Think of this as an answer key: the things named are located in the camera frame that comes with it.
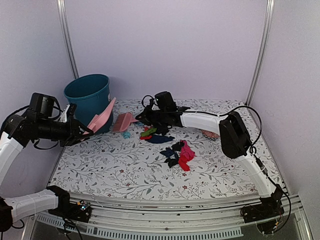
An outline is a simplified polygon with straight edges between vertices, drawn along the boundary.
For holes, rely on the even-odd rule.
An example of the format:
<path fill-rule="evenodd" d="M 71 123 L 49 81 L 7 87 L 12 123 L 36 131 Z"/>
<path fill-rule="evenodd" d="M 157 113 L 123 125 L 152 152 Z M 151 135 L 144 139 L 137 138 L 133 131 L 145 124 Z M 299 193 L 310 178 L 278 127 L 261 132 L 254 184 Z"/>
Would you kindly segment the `pink plastic dustpan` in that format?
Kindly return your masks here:
<path fill-rule="evenodd" d="M 99 131 L 109 120 L 113 107 L 116 102 L 116 97 L 114 97 L 111 102 L 108 104 L 108 106 L 105 108 L 105 110 L 100 113 L 96 114 L 93 119 L 88 124 L 87 128 L 91 130 L 94 134 Z"/>

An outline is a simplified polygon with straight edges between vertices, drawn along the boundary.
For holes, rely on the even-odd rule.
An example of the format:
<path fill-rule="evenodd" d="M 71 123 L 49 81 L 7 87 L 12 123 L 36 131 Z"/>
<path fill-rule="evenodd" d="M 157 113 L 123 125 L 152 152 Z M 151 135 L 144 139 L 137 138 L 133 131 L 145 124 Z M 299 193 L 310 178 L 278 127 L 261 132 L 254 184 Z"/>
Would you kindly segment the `pink plastic hand brush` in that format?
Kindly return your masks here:
<path fill-rule="evenodd" d="M 112 128 L 113 132 L 125 132 L 131 123 L 136 123 L 138 120 L 133 116 L 131 112 L 121 113 Z"/>

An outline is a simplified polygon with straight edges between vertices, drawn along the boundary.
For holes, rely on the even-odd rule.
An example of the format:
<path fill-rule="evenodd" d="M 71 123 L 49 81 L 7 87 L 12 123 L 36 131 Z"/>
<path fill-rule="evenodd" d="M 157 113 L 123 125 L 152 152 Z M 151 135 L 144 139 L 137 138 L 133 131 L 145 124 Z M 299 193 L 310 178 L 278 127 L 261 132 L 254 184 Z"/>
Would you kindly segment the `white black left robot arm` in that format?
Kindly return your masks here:
<path fill-rule="evenodd" d="M 80 121 L 70 117 L 66 122 L 51 119 L 31 121 L 19 115 L 10 116 L 0 134 L 0 179 L 3 181 L 13 161 L 28 145 L 41 139 L 57 142 L 60 146 L 72 146 L 93 136 L 94 132 Z M 50 211 L 62 218 L 89 220 L 88 205 L 70 202 L 70 194 L 53 185 L 44 190 L 20 197 L 0 199 L 0 230 L 6 232 L 25 217 L 42 211 Z"/>

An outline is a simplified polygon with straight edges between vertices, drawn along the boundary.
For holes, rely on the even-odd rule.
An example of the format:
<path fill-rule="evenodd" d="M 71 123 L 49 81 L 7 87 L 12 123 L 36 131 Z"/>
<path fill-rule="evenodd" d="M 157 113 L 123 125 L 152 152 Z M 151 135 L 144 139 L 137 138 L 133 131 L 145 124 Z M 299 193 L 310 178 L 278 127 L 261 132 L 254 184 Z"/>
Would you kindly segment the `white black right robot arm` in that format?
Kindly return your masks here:
<path fill-rule="evenodd" d="M 135 119 L 148 126 L 195 128 L 218 134 L 224 155 L 238 162 L 254 183 L 262 203 L 258 208 L 260 216 L 269 218 L 278 210 L 283 191 L 271 180 L 267 167 L 256 156 L 255 143 L 251 141 L 249 131 L 237 111 L 214 114 L 185 106 L 158 110 L 145 107 Z"/>

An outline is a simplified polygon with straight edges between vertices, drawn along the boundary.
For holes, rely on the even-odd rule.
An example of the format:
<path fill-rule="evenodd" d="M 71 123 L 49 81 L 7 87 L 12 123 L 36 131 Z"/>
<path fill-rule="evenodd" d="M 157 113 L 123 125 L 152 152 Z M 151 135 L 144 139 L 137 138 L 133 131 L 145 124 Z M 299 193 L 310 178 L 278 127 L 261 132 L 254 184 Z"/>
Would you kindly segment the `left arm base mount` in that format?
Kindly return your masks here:
<path fill-rule="evenodd" d="M 48 210 L 48 213 L 67 220 L 88 223 L 91 217 L 91 203 L 85 200 L 70 202 L 67 195 L 58 197 L 58 206 Z"/>

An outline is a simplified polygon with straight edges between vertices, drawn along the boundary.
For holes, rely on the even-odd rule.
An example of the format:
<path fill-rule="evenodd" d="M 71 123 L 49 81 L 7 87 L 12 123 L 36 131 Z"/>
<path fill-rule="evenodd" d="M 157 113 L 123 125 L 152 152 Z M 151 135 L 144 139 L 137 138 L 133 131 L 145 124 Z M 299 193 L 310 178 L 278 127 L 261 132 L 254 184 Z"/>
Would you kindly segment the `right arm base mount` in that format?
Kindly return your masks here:
<path fill-rule="evenodd" d="M 284 208 L 281 198 L 283 193 L 272 193 L 271 197 L 260 198 L 259 204 L 247 204 L 240 209 L 240 215 L 245 223 L 252 223 L 257 221 L 273 218 L 271 221 L 257 224 L 257 229 L 264 235 L 271 235 L 276 232 L 280 226 Z"/>

